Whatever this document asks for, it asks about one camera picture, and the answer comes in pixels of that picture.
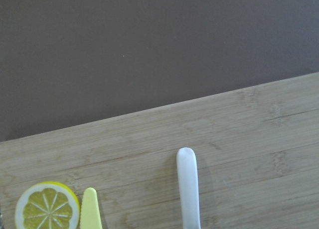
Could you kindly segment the white ceramic spoon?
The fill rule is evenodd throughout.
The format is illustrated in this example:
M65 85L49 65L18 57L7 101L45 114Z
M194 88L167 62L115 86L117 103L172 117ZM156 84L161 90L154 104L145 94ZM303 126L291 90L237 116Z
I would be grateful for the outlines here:
M194 151L184 147L176 156L179 195L184 229L199 229L199 187L197 161Z

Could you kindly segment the bamboo cutting board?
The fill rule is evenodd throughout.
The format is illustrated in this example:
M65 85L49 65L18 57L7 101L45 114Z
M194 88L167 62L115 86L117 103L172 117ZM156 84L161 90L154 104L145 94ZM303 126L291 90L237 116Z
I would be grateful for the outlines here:
M196 154L204 229L319 226L317 73L0 145L0 210L42 181L98 192L106 229L182 227L176 153Z

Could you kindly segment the yellow toy knife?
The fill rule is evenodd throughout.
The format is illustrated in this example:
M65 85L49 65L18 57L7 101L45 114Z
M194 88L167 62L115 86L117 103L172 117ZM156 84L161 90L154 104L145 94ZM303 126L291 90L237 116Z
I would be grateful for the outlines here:
M102 229L97 192L87 188L83 193L80 216L80 229Z

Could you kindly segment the yellow lemon slice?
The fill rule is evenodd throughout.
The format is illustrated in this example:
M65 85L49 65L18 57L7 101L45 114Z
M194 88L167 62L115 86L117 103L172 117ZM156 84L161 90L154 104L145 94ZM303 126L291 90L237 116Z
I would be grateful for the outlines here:
M46 181L28 188L17 201L17 229L76 229L80 220L80 203L66 185Z

